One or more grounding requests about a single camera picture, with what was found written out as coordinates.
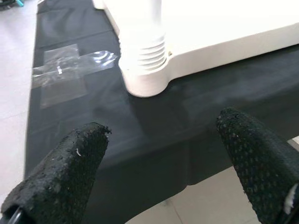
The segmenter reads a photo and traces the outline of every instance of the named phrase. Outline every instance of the white cylindrical column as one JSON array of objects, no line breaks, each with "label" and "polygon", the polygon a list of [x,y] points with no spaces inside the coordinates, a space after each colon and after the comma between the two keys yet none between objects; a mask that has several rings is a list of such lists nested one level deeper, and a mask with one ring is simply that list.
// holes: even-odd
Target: white cylindrical column
[{"label": "white cylindrical column", "polygon": [[161,24],[162,0],[131,0],[119,34],[122,64],[132,70],[154,70],[166,60]]}]

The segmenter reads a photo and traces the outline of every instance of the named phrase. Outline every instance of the white base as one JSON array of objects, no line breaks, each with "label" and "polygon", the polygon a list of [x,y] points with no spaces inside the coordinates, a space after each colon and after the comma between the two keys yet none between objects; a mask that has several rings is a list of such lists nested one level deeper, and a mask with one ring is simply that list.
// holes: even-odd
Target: white base
[{"label": "white base", "polygon": [[[129,7],[134,1],[105,0],[104,10],[117,34],[138,21],[138,9]],[[299,15],[293,0],[162,3],[166,47],[171,52],[166,63],[148,72],[128,70],[120,61],[128,91],[139,97],[159,94],[172,79],[299,43]]]}]

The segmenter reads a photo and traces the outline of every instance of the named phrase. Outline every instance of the table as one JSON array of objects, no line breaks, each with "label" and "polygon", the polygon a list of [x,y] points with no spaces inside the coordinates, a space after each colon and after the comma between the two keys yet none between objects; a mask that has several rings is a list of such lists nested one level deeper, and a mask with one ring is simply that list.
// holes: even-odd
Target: table
[{"label": "table", "polygon": [[[81,55],[118,39],[91,0],[45,0],[38,6],[34,67],[43,52],[78,44]],[[112,129],[84,224],[124,223],[143,210],[231,166],[216,132],[220,110],[256,116],[286,140],[299,134],[299,46],[171,81],[152,98],[136,98],[118,67],[86,75],[88,94],[40,109],[31,90],[26,175],[73,128],[96,121]]]}]

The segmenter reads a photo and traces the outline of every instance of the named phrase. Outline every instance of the white floor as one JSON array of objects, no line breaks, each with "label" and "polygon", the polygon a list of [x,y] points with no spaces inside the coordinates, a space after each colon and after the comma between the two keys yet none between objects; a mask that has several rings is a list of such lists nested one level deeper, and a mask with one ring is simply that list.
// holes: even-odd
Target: white floor
[{"label": "white floor", "polygon": [[[0,204],[22,180],[28,101],[31,85],[37,0],[0,11]],[[165,203],[129,224],[257,224],[258,221],[232,168]]]}]

